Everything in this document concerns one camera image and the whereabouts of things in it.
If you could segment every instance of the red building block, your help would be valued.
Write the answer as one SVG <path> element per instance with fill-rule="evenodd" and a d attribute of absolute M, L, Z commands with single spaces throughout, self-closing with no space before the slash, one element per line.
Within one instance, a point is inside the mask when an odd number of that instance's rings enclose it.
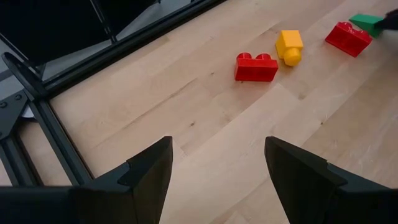
<path fill-rule="evenodd" d="M 241 53 L 236 58 L 235 80 L 238 81 L 273 81 L 278 63 L 269 54 L 260 54 L 255 59 L 249 53 Z"/>
<path fill-rule="evenodd" d="M 357 57 L 372 42 L 366 31 L 355 30 L 348 22 L 337 23 L 325 40 L 353 57 Z"/>

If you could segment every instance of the toy block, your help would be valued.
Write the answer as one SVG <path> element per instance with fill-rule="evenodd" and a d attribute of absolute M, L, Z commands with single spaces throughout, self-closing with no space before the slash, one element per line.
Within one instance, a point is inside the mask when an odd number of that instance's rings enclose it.
<path fill-rule="evenodd" d="M 241 53 L 236 57 L 235 80 L 237 81 L 273 81 L 278 63 L 269 54 L 260 54 L 251 58 L 249 53 Z"/>
<path fill-rule="evenodd" d="M 367 32 L 353 29 L 348 22 L 337 23 L 325 40 L 353 57 L 357 57 L 372 42 Z"/>
<path fill-rule="evenodd" d="M 365 14 L 357 14 L 349 19 L 350 22 L 365 30 L 372 37 L 378 37 L 382 32 L 381 29 L 375 29 L 374 24 L 383 20 L 382 17 L 370 16 Z"/>
<path fill-rule="evenodd" d="M 282 30 L 275 46 L 278 57 L 284 59 L 286 65 L 295 66 L 301 61 L 304 45 L 298 30 Z"/>

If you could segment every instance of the wood grain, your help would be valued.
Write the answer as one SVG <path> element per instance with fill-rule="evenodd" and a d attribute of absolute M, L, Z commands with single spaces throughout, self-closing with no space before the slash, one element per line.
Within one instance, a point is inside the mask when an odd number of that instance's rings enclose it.
<path fill-rule="evenodd" d="M 264 158 L 269 135 L 398 187 L 398 35 L 383 33 L 357 58 L 324 41 L 338 21 L 397 7 L 395 0 L 229 0 L 52 105 L 95 176 L 174 137 L 161 223 L 285 224 Z M 237 54 L 276 58 L 281 29 L 300 30 L 300 65 L 280 61 L 271 83 L 234 81 Z M 46 183 L 68 184 L 38 125 L 22 138 Z"/>

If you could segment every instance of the yellow toy block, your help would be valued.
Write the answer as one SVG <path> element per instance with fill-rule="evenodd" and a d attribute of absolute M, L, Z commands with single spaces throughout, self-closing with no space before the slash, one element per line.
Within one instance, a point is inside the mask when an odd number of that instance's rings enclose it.
<path fill-rule="evenodd" d="M 276 42 L 276 51 L 285 64 L 294 66 L 301 61 L 301 50 L 303 41 L 298 30 L 282 30 Z"/>

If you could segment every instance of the green toy block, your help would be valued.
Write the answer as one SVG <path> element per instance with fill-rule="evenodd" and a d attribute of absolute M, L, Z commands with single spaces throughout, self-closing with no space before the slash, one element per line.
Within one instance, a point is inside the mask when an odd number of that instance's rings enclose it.
<path fill-rule="evenodd" d="M 362 30 L 368 32 L 372 37 L 378 37 L 382 32 L 381 29 L 375 29 L 373 25 L 383 20 L 382 17 L 370 16 L 365 14 L 357 14 L 349 19 L 350 22 L 357 25 Z"/>

